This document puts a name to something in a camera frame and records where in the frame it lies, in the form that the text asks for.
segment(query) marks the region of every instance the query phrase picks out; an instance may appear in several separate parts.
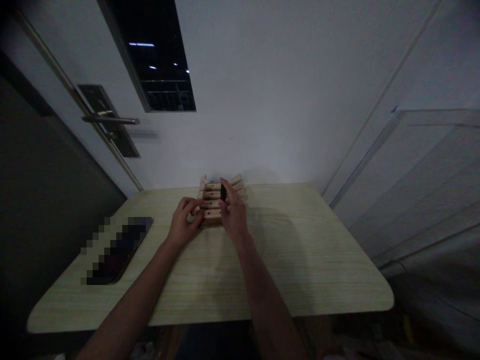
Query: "door handle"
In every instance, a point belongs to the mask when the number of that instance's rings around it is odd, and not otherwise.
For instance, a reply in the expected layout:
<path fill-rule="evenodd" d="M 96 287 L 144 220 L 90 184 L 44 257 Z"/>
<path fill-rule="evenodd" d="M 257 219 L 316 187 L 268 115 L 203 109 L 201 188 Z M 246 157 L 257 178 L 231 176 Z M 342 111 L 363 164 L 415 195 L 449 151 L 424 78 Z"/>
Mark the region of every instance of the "door handle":
<path fill-rule="evenodd" d="M 137 118 L 119 117 L 101 85 L 78 85 L 92 109 L 92 114 L 82 117 L 86 123 L 98 124 L 105 137 L 125 158 L 139 158 L 140 154 L 125 129 L 125 125 L 137 125 Z"/>
<path fill-rule="evenodd" d="M 112 110 L 99 111 L 90 114 L 89 116 L 82 117 L 86 123 L 115 123 L 124 125 L 138 125 L 140 120 L 133 117 L 115 117 Z"/>

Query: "table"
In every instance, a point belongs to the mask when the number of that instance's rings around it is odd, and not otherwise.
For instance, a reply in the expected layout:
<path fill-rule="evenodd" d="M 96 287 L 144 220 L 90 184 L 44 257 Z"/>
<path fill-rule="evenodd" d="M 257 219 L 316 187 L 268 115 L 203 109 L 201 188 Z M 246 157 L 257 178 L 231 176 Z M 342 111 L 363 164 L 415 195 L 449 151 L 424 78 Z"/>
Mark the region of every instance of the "table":
<path fill-rule="evenodd" d="M 114 285 L 81 285 L 79 255 L 33 308 L 31 333 L 96 329 L 127 291 L 170 227 L 183 196 L 198 188 L 146 190 L 115 217 L 153 217 L 153 225 Z M 303 183 L 245 187 L 248 227 L 292 316 L 383 311 L 390 286 L 318 192 Z M 150 326 L 250 318 L 235 249 L 223 227 L 202 229 L 173 267 Z"/>

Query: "wooden blocks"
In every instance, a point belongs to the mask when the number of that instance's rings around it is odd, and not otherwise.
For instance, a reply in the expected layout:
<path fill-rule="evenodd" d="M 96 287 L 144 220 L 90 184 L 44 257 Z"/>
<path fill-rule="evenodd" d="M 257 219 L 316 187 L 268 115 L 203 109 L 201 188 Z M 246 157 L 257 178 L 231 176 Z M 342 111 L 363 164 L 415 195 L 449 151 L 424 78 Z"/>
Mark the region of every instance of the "wooden blocks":
<path fill-rule="evenodd" d="M 245 194 L 244 185 L 241 181 L 242 176 L 240 174 L 232 177 L 228 181 L 239 196 L 243 196 Z M 200 225 L 202 227 L 219 225 L 222 223 L 222 214 L 219 206 L 221 186 L 222 184 L 219 182 L 207 183 L 207 175 L 203 175 L 200 179 L 200 187 L 198 188 L 196 198 L 203 199 L 205 204 L 202 206 L 197 206 L 197 208 L 194 210 L 194 215 L 196 216 L 200 209 L 205 209 L 205 216 Z"/>

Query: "left hand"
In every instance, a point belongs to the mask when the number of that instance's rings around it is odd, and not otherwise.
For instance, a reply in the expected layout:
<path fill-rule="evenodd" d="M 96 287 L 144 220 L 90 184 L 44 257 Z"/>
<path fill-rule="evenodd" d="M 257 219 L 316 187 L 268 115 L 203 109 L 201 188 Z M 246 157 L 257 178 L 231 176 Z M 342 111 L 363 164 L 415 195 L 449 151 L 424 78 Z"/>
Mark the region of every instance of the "left hand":
<path fill-rule="evenodd" d="M 202 199 L 195 200 L 193 197 L 184 197 L 180 200 L 178 207 L 172 215 L 170 231 L 165 241 L 181 247 L 189 242 L 204 219 L 205 210 L 200 210 L 192 222 L 189 222 L 187 218 L 189 213 L 203 202 Z"/>

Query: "white door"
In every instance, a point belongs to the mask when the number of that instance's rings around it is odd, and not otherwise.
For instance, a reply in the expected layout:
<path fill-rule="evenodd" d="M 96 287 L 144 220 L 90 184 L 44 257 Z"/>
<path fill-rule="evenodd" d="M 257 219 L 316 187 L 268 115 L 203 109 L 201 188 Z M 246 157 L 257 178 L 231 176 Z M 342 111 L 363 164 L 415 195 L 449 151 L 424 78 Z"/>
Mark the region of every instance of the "white door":
<path fill-rule="evenodd" d="M 144 189 L 242 173 L 321 192 L 435 1 L 175 3 L 194 112 L 146 112 L 95 0 L 22 11 L 73 84 L 140 120 L 125 161 Z"/>

